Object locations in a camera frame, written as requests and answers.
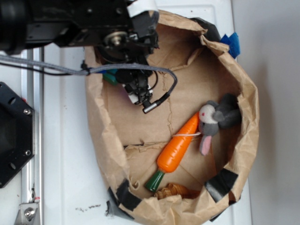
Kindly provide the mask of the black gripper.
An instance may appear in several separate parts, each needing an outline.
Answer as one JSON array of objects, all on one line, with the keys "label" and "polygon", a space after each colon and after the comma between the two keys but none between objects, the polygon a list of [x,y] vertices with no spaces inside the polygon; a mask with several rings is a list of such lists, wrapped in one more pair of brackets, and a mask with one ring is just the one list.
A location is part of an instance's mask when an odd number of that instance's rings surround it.
[{"label": "black gripper", "polygon": [[[156,31],[158,11],[144,11],[130,19],[133,29],[116,31],[104,38],[103,44],[96,47],[99,57],[110,63],[147,64],[146,58],[158,48]],[[137,105],[150,105],[153,90],[149,85],[138,89],[138,96],[127,92],[130,101]]]}]

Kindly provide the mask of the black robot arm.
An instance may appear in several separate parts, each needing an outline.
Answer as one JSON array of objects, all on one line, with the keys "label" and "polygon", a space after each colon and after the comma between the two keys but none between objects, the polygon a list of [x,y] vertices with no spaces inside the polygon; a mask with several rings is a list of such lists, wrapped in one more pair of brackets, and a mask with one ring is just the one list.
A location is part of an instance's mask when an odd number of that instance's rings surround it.
[{"label": "black robot arm", "polygon": [[103,63],[145,65],[158,47],[158,19],[153,0],[3,0],[0,49],[93,46]]}]

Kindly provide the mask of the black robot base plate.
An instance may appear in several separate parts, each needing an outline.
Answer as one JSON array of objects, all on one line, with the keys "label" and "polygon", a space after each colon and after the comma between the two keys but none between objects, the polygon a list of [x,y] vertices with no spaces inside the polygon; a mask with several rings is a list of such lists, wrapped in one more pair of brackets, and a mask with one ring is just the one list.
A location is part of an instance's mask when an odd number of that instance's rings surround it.
[{"label": "black robot base plate", "polygon": [[4,188],[33,157],[34,110],[0,83],[0,187]]}]

